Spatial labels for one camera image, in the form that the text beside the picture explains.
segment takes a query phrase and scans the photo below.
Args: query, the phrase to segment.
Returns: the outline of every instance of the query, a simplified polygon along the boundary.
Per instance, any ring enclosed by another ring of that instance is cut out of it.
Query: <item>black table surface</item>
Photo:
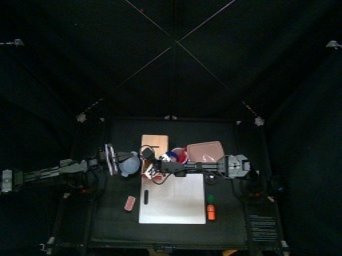
[[[263,138],[255,125],[235,122],[112,120],[108,142],[116,151],[139,151],[143,134],[168,135],[168,148],[220,141],[224,153],[252,157],[256,166],[268,168]],[[204,195],[215,198],[216,220],[206,224],[139,224],[140,175],[108,176],[93,215],[91,243],[103,246],[144,247],[168,244],[176,248],[246,248],[243,206],[232,193],[231,180],[204,184]],[[132,212],[123,207],[136,197]]]

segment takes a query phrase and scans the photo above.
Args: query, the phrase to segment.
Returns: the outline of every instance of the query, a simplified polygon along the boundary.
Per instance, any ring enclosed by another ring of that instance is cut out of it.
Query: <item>red object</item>
[[[208,220],[215,220],[215,206],[212,204],[207,205],[207,214],[208,214]]]
[[[135,203],[135,197],[133,196],[128,196],[127,198],[127,202],[125,202],[125,205],[124,205],[124,210],[131,212],[132,209],[133,209],[133,203]]]

